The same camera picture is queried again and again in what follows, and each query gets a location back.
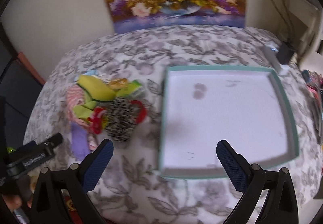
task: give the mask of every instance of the beige wall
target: beige wall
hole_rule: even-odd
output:
[[[113,33],[103,0],[11,0],[1,20],[44,79],[69,50]],[[269,0],[247,0],[247,26],[275,33],[279,21]]]

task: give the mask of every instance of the dark gray panel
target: dark gray panel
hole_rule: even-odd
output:
[[[19,148],[23,145],[28,119],[9,105],[5,105],[5,138],[8,147]]]
[[[2,74],[4,68],[6,67],[10,59],[11,59],[11,55],[4,47],[2,41],[0,40],[0,75]]]
[[[6,101],[29,117],[42,87],[30,73],[14,61],[0,84],[0,95]]]

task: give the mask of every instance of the purple cloth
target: purple cloth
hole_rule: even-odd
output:
[[[88,132],[75,122],[71,123],[72,152],[74,156],[82,161],[91,153],[88,147]]]

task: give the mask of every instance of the human hand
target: human hand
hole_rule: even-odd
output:
[[[4,202],[7,204],[7,207],[13,212],[15,209],[18,209],[22,205],[22,200],[17,195],[2,195]],[[31,207],[32,200],[27,202],[28,207]]]

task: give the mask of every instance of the tablecloth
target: tablecloth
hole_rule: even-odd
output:
[[[148,117],[136,127],[129,142],[114,143],[114,156],[89,197],[103,217],[117,224],[222,223],[241,197],[228,178],[167,180],[156,171],[164,71],[167,66],[180,65],[270,67],[260,50],[263,44],[278,46],[279,40],[255,28],[182,25],[106,36],[82,45],[64,55],[44,85],[24,143],[40,143],[62,133],[64,142],[56,149],[56,157],[44,166],[51,170],[67,168],[76,161],[66,117],[66,91],[74,77],[95,68],[111,79],[138,79],[145,87],[143,103]],[[323,154],[300,71],[291,65],[289,73],[280,79],[293,109],[300,146],[299,157],[282,166],[289,168],[298,206],[302,206],[319,188]],[[108,136],[98,135],[98,139],[103,138]],[[265,195],[264,191],[249,223],[255,222]]]

